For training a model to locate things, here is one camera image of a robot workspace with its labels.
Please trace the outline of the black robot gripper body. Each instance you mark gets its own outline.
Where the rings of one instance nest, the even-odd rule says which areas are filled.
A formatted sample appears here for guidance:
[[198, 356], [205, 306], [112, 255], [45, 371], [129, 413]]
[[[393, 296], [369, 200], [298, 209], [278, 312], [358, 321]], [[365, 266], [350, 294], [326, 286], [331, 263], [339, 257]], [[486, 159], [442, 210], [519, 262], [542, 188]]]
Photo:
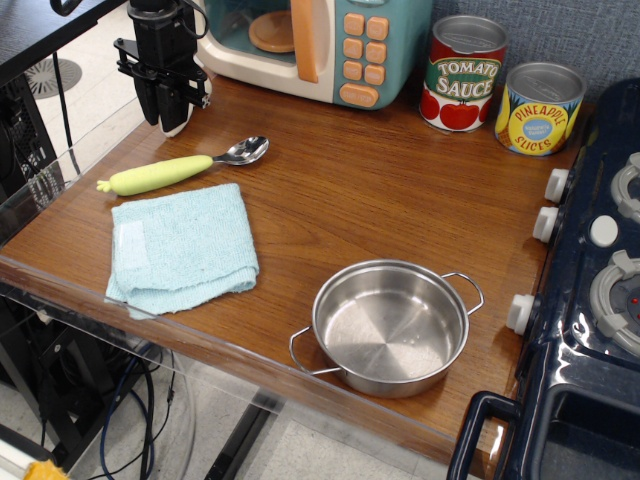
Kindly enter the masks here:
[[206, 12], [194, 1], [131, 1], [127, 13], [134, 25], [133, 40], [118, 39], [119, 71], [133, 80], [146, 78], [168, 86], [173, 75], [180, 75], [193, 64], [197, 41], [206, 33], [198, 32], [196, 22]]

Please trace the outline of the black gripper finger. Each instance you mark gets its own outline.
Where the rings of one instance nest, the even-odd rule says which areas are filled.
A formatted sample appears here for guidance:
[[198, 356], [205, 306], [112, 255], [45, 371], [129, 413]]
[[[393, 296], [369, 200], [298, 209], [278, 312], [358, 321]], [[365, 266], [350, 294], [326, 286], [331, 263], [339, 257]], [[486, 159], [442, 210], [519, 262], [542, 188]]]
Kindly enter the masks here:
[[161, 129], [181, 132], [191, 116], [191, 104], [176, 90], [161, 85], [157, 88]]
[[157, 125], [160, 116], [157, 83], [146, 78], [135, 77], [134, 86], [146, 121], [150, 125]]

